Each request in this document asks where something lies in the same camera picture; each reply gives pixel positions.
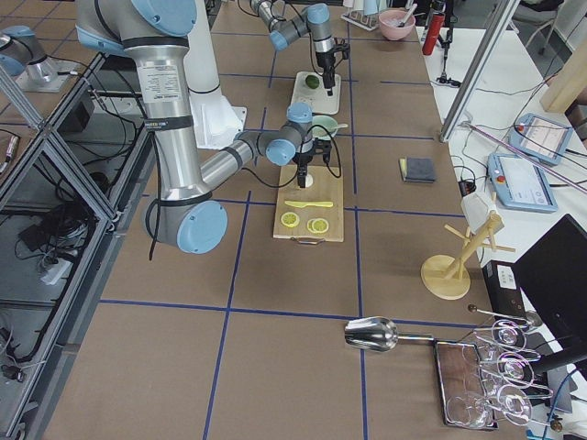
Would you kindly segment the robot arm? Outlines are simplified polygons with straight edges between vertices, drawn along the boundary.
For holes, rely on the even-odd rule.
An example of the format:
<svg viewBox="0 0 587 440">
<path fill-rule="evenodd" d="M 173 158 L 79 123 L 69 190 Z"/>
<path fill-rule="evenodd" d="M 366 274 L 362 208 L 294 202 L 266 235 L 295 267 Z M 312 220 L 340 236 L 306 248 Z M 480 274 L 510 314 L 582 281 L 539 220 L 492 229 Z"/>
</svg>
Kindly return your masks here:
<svg viewBox="0 0 587 440">
<path fill-rule="evenodd" d="M 159 173 L 145 228 L 154 243 L 194 254 L 215 248 L 227 231 L 227 212 L 212 198 L 215 188 L 258 156 L 285 166 L 313 139 L 310 107 L 293 104 L 277 132 L 241 132 L 210 159 L 199 160 L 184 59 L 190 51 L 189 34 L 207 26 L 205 9 L 196 1 L 77 4 L 80 42 L 129 57 L 137 68 L 144 126 L 153 135 Z"/>
<path fill-rule="evenodd" d="M 336 85 L 336 52 L 338 44 L 332 35 L 328 6 L 324 3 L 307 6 L 294 18 L 286 19 L 272 11 L 273 1 L 250 1 L 252 12 L 269 30 L 271 44 L 276 51 L 283 51 L 301 37 L 310 36 L 317 66 L 328 96 Z"/>
</svg>

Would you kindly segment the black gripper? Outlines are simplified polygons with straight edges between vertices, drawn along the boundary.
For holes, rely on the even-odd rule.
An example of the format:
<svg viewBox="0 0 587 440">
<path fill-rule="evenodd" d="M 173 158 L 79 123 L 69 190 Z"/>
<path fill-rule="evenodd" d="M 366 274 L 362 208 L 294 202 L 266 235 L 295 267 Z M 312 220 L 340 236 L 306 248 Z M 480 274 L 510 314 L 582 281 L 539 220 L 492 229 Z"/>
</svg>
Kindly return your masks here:
<svg viewBox="0 0 587 440">
<path fill-rule="evenodd" d="M 316 154 L 315 141 L 310 139 L 296 151 L 293 162 L 296 164 L 296 181 L 299 188 L 307 187 L 307 165 Z"/>
<path fill-rule="evenodd" d="M 333 49 L 330 49 L 326 52 L 317 52 L 316 53 L 316 61 L 319 68 L 322 69 L 322 80 L 323 86 L 325 91 L 327 92 L 328 96 L 333 95 L 333 89 L 329 87 L 329 85 L 335 85 L 335 65 L 336 65 L 336 55 Z"/>
</svg>

